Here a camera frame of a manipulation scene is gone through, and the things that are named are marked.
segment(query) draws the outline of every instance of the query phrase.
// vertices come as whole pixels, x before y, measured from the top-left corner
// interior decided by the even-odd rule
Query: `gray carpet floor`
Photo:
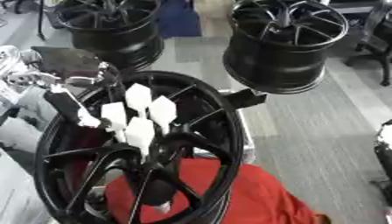
[[[36,35],[37,15],[3,15],[0,45],[71,46],[67,31],[45,22],[46,42]],[[221,63],[229,33],[171,38],[150,68],[176,71],[216,88],[243,88]],[[324,81],[312,91],[270,95],[266,104],[245,109],[257,149],[256,164],[275,175],[310,207],[338,224],[382,224],[384,202],[369,180],[382,177],[373,153],[375,132],[392,118],[392,87],[381,87],[374,62],[348,67],[352,41],[343,41],[326,61]]]

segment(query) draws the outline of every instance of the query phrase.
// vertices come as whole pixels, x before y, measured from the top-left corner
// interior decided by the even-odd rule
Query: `red cloth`
[[[184,159],[180,177],[197,193],[202,194],[214,179],[219,161]],[[108,209],[121,224],[127,224],[134,199],[124,177],[106,188]],[[174,196],[171,211],[162,215],[150,206],[142,210],[142,222],[152,222],[182,211],[188,202],[182,193]],[[243,164],[233,182],[233,191],[223,224],[313,224],[315,213],[302,201],[287,192],[282,184],[266,171]]]

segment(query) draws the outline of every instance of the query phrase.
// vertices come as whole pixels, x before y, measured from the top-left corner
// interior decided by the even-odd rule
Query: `wheel rim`
[[[158,6],[154,0],[76,0],[64,1],[57,7],[55,14],[69,29],[109,32],[149,22]]]
[[[20,51],[15,46],[0,46],[0,77],[6,75],[20,61],[20,58]]]
[[[166,86],[168,81],[172,84],[170,87]],[[159,223],[187,223],[188,221],[194,220],[211,211],[228,192],[242,159],[243,146],[242,130],[239,128],[238,117],[228,102],[215,89],[209,87],[204,82],[177,73],[141,72],[129,77],[125,81],[125,83],[128,83],[129,85],[133,82],[153,87],[153,89],[155,89],[155,91],[153,91],[155,94],[165,92],[169,98],[177,101],[178,105],[181,105],[182,101],[189,101],[187,97],[190,97],[190,93],[192,93],[193,97],[196,95],[197,101],[201,100],[203,103],[206,103],[206,107],[209,105],[209,109],[202,109],[203,111],[207,111],[206,114],[197,115],[185,123],[182,122],[192,117],[192,115],[180,116],[178,119],[180,125],[177,130],[167,136],[156,138],[154,140],[154,146],[167,145],[168,143],[173,142],[178,143],[180,141],[211,151],[220,159],[220,169],[215,176],[213,183],[209,186],[205,194],[197,195],[189,186],[186,186],[180,179],[172,175],[172,173],[162,169],[165,165],[175,162],[175,160],[172,159],[172,155],[182,151],[184,148],[182,146],[171,151],[169,153],[170,156],[167,156],[167,154],[166,156],[160,154],[152,156],[155,157],[156,160],[151,159],[150,163],[146,163],[143,166],[137,165],[140,160],[140,155],[137,153],[137,150],[125,145],[117,144],[111,145],[110,147],[95,147],[93,149],[78,151],[64,150],[70,145],[69,143],[72,142],[72,137],[64,134],[69,134],[70,131],[73,132],[74,127],[68,125],[60,117],[57,117],[51,123],[38,145],[36,159],[37,172],[35,175],[38,193],[55,218],[61,221],[77,220],[90,221],[89,223],[95,223],[92,221],[96,221],[96,223],[111,223],[108,220],[103,220],[102,217],[96,217],[89,213],[83,206],[85,202],[84,199],[89,190],[88,188],[90,188],[94,182],[89,182],[88,180],[96,180],[96,176],[99,173],[103,173],[107,170],[107,168],[104,169],[102,167],[112,165],[112,162],[116,159],[125,161],[125,163],[117,163],[116,167],[120,167],[119,169],[126,169],[125,173],[128,173],[129,175],[133,175],[131,173],[134,173],[133,171],[137,169],[139,172],[143,170],[143,181],[141,182],[141,185],[139,185],[140,188],[138,188],[139,191],[136,194],[135,201],[138,201],[138,199],[142,197],[143,190],[140,189],[145,189],[149,180],[156,178],[171,183],[187,197],[190,204],[187,209],[166,220],[161,220]],[[97,99],[102,100],[104,94],[103,90],[89,91],[84,94],[81,99],[86,105],[95,107],[96,105],[94,105],[94,102],[96,102]],[[179,110],[186,111],[185,108],[186,106],[178,106]],[[203,132],[202,126],[207,127],[210,123],[215,123],[216,121],[222,122],[220,132],[226,132],[226,137],[224,137],[225,139],[222,140],[222,142],[217,139],[210,140],[210,136]],[[194,134],[195,130],[202,136]],[[95,163],[93,169],[91,169],[89,175],[87,175],[90,178],[85,178],[86,181],[81,184],[81,186],[86,187],[83,188],[79,186],[73,197],[68,197],[68,199],[66,199],[67,196],[62,193],[65,190],[60,188],[67,188],[69,183],[59,185],[59,181],[67,182],[65,175],[66,170],[61,170],[60,166],[69,161],[74,161],[75,155],[78,155],[79,158],[97,157],[99,158],[99,162]],[[140,215],[140,206],[140,203],[137,204],[136,202],[134,204],[130,215],[133,220],[130,223],[140,223],[140,220],[138,219]]]
[[[348,29],[341,14],[313,1],[287,5],[283,1],[242,0],[229,17],[238,32],[274,46],[328,46],[343,38]]]

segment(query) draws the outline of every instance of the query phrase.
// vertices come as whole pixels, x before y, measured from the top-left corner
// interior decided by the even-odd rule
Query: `black chair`
[[[346,64],[351,66],[356,60],[377,60],[382,66],[381,85],[390,85],[390,53],[392,51],[392,3],[390,0],[381,0],[370,12],[363,29],[363,37],[356,46],[356,51],[366,49],[370,54],[356,55],[348,59]],[[377,37],[387,44],[384,49],[370,43],[372,37]]]
[[[20,7],[22,6],[22,3],[24,2],[25,0],[3,0],[3,1],[0,1],[0,6],[2,6],[2,8],[3,9],[8,9],[8,3],[11,3],[11,2],[15,2],[15,5],[14,5],[14,7],[13,7],[13,9],[14,9],[14,12],[15,12],[15,14],[21,14],[22,12],[20,11]]]

